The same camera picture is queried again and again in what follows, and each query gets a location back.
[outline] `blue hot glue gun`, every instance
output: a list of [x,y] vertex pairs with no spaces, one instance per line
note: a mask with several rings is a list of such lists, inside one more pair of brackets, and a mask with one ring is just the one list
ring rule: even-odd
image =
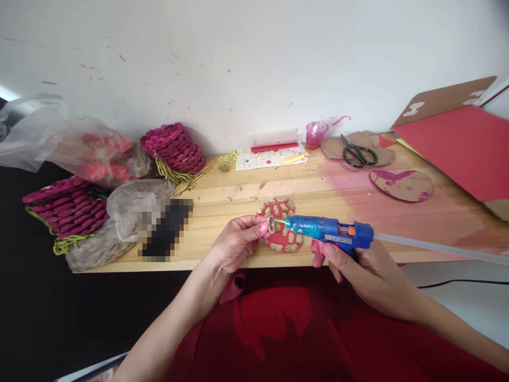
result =
[[354,248],[369,248],[373,242],[373,228],[369,224],[354,222],[343,224],[337,219],[316,216],[288,216],[286,220],[274,219],[285,224],[298,235],[305,235],[322,242],[331,242],[357,261]]

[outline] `scissors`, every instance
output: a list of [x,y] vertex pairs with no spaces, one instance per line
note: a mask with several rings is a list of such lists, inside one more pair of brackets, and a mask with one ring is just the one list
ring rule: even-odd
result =
[[364,166],[373,166],[374,164],[378,163],[378,156],[373,150],[352,143],[352,141],[343,134],[341,134],[341,139],[346,143],[346,147],[343,149],[343,158],[350,166],[361,168]]

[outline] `plastic cup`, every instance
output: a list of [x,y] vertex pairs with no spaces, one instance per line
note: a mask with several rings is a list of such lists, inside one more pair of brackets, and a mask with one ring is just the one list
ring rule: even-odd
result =
[[306,149],[316,150],[322,144],[329,125],[324,122],[311,122],[306,126]]

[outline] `red cardboard sheet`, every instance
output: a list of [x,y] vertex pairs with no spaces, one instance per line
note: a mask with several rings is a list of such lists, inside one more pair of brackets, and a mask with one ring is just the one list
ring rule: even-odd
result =
[[470,106],[392,130],[477,200],[509,199],[509,120]]

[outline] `clear plastic bag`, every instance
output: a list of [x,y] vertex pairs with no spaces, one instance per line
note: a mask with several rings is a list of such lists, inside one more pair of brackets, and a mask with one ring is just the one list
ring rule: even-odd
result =
[[[13,116],[21,119],[9,127]],[[8,132],[0,142],[0,166],[35,172],[48,160],[105,188],[150,176],[155,167],[138,145],[98,119],[73,116],[58,96],[9,102],[0,125]]]
[[134,180],[113,190],[106,211],[115,221],[119,240],[136,242],[139,220],[157,224],[174,191],[174,184],[166,179]]
[[69,268],[73,272],[83,272],[105,266],[122,256],[136,243],[120,241],[117,237],[115,221],[108,219],[94,232],[93,236],[80,240],[65,254]]

